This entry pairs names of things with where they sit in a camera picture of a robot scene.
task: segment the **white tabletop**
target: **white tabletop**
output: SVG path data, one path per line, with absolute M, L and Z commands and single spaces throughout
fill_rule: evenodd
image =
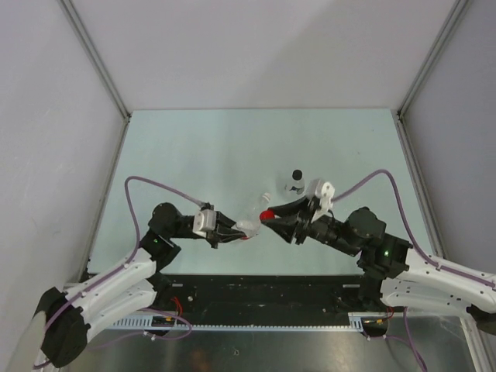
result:
M 126 204 L 124 180 L 148 177 L 211 202 L 237 219 L 258 195 L 270 192 L 272 205 L 282 197 L 280 179 L 301 169 L 345 191 L 378 168 L 398 182 L 412 231 L 431 253 L 394 120 L 387 109 L 252 109 L 138 111 L 133 113 L 102 221 L 88 264 L 90 273 L 108 269 L 135 242 Z M 185 215 L 197 207 L 167 191 L 138 181 L 130 183 L 139 227 L 147 230 L 153 208 L 172 202 Z M 336 203 L 344 221 L 356 208 L 368 206 L 387 223 L 387 232 L 408 239 L 389 181 L 378 176 Z M 357 258 L 348 257 L 310 238 L 287 244 L 269 229 L 242 242 L 213 250 L 202 240 L 176 239 L 182 251 L 164 273 L 174 274 L 359 274 Z

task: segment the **bottle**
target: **bottle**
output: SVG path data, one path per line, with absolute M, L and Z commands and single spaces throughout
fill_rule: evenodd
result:
M 254 237 L 262 226 L 260 222 L 260 213 L 265 211 L 272 195 L 268 192 L 259 196 L 256 201 L 245 211 L 243 217 L 236 223 L 236 229 L 243 231 L 247 238 Z
M 291 178 L 288 179 L 286 185 L 284 186 L 284 192 L 287 196 L 297 196 L 302 195 L 305 191 L 305 180 L 303 179 L 303 173 L 299 169 L 293 170 Z

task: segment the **wall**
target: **wall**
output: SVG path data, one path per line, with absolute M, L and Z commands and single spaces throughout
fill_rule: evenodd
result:
M 455 0 L 74 0 L 129 109 L 396 109 Z
M 474 1 L 406 115 L 449 257 L 493 273 L 495 18 L 494 0 Z
M 81 265 L 122 118 L 55 1 L 0 12 L 0 370 Z

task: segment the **robotic arm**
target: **robotic arm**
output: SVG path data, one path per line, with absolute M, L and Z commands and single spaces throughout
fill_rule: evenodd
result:
M 288 243 L 303 244 L 309 237 L 352 257 L 360 255 L 357 264 L 364 275 L 358 300 L 370 311 L 386 306 L 424 308 L 472 317 L 479 329 L 496 334 L 493 274 L 434 261 L 410 242 L 386 233 L 385 222 L 366 207 L 340 222 L 331 212 L 333 196 L 329 182 L 314 180 L 304 198 L 269 208 L 277 218 L 262 224 Z M 217 248 L 246 238 L 233 220 L 209 204 L 196 215 L 182 215 L 172 204 L 160 204 L 148 226 L 139 249 L 113 268 L 65 292 L 51 288 L 40 299 L 36 312 L 44 311 L 51 319 L 42 351 L 55 367 L 69 364 L 97 334 L 124 316 L 150 306 L 165 307 L 173 287 L 160 271 L 181 251 L 172 239 L 204 239 Z

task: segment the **bottle with black cap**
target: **bottle with black cap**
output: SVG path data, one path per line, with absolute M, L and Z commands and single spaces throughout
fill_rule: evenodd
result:
M 286 195 L 291 197 L 297 197 L 303 194 L 305 191 L 305 180 L 303 179 L 303 173 L 299 169 L 293 170 L 291 178 L 288 179 L 286 185 L 284 186 L 284 192 Z

